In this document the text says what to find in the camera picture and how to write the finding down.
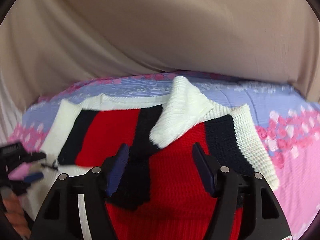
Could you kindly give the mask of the person's left hand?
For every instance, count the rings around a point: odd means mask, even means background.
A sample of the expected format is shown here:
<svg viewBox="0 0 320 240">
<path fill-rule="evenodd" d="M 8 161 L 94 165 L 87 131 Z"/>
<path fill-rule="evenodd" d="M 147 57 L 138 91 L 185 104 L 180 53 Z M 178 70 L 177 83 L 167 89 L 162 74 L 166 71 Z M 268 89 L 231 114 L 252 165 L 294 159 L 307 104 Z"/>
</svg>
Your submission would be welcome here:
<svg viewBox="0 0 320 240">
<path fill-rule="evenodd" d="M 7 210 L 5 216 L 12 227 L 23 239 L 29 239 L 31 231 L 28 228 L 28 223 L 24 217 L 24 212 L 18 197 L 8 187 L 1 187 L 1 197 L 4 207 Z"/>
</svg>

